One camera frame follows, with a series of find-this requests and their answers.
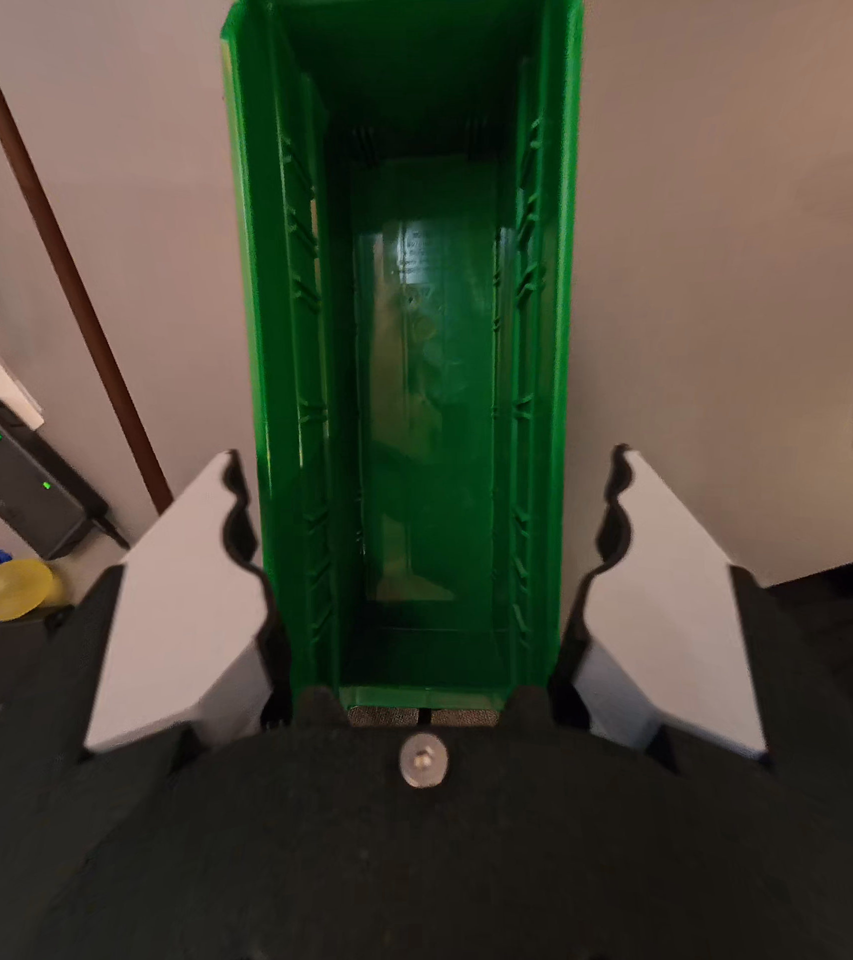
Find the black charger box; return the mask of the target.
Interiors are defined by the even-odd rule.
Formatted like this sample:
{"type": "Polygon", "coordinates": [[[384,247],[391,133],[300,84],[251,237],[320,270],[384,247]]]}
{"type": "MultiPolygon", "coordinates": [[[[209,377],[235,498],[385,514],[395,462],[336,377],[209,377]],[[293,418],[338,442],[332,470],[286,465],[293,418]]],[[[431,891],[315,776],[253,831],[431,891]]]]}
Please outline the black charger box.
{"type": "Polygon", "coordinates": [[[0,400],[0,519],[36,556],[68,556],[93,530],[125,540],[103,497],[0,400]]]}

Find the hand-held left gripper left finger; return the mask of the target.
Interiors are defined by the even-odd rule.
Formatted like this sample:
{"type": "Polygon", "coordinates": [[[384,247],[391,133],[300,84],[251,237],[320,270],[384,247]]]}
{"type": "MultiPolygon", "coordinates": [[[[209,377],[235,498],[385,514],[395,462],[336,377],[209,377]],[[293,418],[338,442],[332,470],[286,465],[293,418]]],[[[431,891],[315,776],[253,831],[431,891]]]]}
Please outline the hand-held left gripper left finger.
{"type": "Polygon", "coordinates": [[[215,455],[121,564],[84,748],[187,724],[218,748],[289,722],[290,649],[238,451],[215,455]]]}

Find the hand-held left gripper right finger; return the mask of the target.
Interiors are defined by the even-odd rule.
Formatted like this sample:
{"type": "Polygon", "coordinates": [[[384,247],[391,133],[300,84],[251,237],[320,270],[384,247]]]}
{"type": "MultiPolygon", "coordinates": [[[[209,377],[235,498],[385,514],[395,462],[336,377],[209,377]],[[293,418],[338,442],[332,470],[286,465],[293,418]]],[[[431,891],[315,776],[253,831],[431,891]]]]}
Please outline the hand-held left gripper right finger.
{"type": "Polygon", "coordinates": [[[612,450],[596,536],[547,690],[555,720],[644,751],[672,727],[768,750],[732,561],[642,454],[612,450]]]}

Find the yellow rubber ball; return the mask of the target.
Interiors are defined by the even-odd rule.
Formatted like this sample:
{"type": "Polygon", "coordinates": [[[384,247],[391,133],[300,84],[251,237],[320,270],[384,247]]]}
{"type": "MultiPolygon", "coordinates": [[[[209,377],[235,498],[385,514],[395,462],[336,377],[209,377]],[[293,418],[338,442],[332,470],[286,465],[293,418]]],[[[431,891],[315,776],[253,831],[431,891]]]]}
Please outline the yellow rubber ball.
{"type": "Polygon", "coordinates": [[[0,564],[0,622],[60,607],[66,601],[63,580],[45,561],[21,558],[0,564]]]}

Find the green plastic bin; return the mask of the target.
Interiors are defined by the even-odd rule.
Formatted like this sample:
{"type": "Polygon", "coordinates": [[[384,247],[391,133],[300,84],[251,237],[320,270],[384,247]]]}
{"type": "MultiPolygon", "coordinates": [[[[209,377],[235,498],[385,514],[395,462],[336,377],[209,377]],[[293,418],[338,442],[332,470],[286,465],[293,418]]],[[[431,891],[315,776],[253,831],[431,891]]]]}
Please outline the green plastic bin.
{"type": "Polygon", "coordinates": [[[499,711],[553,672],[584,27],[583,2],[228,12],[289,700],[499,711]]]}

